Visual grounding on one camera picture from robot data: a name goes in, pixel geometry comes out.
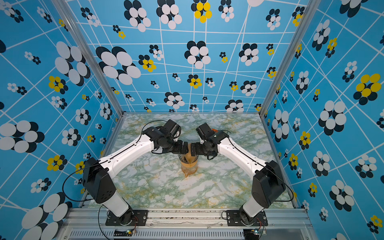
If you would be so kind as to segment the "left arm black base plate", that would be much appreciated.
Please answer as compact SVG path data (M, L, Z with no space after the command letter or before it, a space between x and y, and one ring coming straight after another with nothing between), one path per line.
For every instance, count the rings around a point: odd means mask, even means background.
M106 226L145 226L148 218L148 210L129 210L121 217L115 216L111 211L107 212Z

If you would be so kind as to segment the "brown paper coffee filter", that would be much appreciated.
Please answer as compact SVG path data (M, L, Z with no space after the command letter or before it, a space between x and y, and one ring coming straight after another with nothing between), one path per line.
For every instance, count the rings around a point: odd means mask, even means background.
M187 153L187 154L185 154L185 155L182 157L182 162L183 162L184 164L188 164L188 165L190 165L190 164L192 164L192 163L195 162L195 157L193 157L190 153Z

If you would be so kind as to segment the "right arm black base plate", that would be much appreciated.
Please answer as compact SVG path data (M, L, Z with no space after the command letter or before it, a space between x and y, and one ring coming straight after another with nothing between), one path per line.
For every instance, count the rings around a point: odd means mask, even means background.
M249 217L243 210L227 210L226 220L229 227L267 227L268 220L265 211Z

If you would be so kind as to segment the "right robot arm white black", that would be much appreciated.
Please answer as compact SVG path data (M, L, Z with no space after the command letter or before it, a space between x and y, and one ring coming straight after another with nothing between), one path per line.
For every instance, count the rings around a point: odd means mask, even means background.
M239 211L243 224L254 224L260 212L268 209L286 190L280 165L264 161L246 151L224 131L214 131L204 123L196 128L199 143L191 144L192 156L208 159L223 155L239 166L252 180L251 197Z

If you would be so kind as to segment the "grey ribbed glass dripper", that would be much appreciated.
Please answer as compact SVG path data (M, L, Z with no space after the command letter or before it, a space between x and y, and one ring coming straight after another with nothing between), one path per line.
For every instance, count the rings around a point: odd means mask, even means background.
M187 153L185 155L179 155L179 159L181 163L191 165L198 160L198 156L192 156L190 153Z

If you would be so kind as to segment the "orange glass coffee carafe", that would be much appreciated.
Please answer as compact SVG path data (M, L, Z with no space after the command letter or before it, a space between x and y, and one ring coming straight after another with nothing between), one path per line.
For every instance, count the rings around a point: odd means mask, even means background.
M185 178L189 175L193 175L198 170L198 161L193 163L181 162L181 170L184 173Z

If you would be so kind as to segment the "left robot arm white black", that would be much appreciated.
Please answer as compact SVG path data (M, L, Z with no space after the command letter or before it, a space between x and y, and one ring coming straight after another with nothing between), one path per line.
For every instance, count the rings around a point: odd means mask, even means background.
M123 148L98 160L85 161L83 186L98 204L103 205L118 224L127 226L134 218L132 207L120 196L113 182L119 172L142 155L185 154L188 143L178 140L182 128L173 120L162 126L143 127L138 138Z

